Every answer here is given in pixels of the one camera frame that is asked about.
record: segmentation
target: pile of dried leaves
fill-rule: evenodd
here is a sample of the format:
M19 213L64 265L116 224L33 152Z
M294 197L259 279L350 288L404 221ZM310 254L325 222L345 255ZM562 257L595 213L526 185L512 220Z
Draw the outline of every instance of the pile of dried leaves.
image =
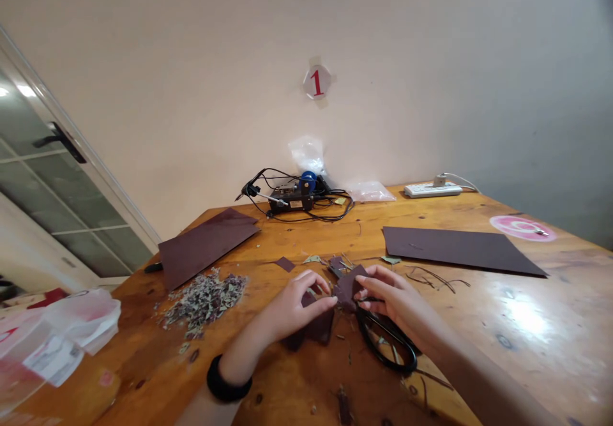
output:
M163 319L164 329L180 319L186 319L188 332L185 335L186 338L192 339L201 333L202 326L215 322L241 299L246 277L230 274L220 281L219 268L211 270L212 274L199 274L186 288L169 294L171 300L179 300L166 311Z

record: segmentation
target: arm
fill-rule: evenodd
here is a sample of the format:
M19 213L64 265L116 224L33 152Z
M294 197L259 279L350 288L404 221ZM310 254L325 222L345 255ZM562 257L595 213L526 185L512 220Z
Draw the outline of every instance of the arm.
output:
M556 418L470 342L455 333L407 280L373 265L356 280L383 302L360 306L389 316L441 369L484 426L555 426Z
M260 356L270 344L291 335L337 304L336 297L326 297L303 308L302 296L309 287L330 294L328 283L316 272L306 270L290 280L285 289L238 334L219 362L219 373L226 383L243 386L254 374ZM220 402L205 384L176 425L230 425L240 404L240 401L232 404Z

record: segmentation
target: plug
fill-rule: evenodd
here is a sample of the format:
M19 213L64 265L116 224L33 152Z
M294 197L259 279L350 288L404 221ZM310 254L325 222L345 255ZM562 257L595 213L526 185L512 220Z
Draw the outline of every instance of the plug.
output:
M447 177L445 174L438 174L436 177L434 177L434 180L432 180L432 186L439 188L440 186L445 186L446 182Z

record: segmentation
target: white power strip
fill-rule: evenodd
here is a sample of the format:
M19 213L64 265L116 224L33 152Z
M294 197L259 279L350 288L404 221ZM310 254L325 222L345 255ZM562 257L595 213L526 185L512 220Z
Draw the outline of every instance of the white power strip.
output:
M462 188L450 182L445 183L445 186L432 186L431 183L418 183L417 185L405 186L404 193L412 198L456 196L462 193Z

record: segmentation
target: black bracelet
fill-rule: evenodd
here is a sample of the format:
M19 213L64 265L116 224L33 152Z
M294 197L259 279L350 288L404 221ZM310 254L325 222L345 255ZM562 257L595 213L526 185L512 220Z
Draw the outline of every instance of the black bracelet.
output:
M222 354L217 356L211 362L209 372L206 374L206 384L209 386L211 394L222 402L235 402L242 399L251 389L251 385L254 382L254 378L251 377L243 386L233 386L228 384L226 380L222 378L219 373L219 360L222 358Z

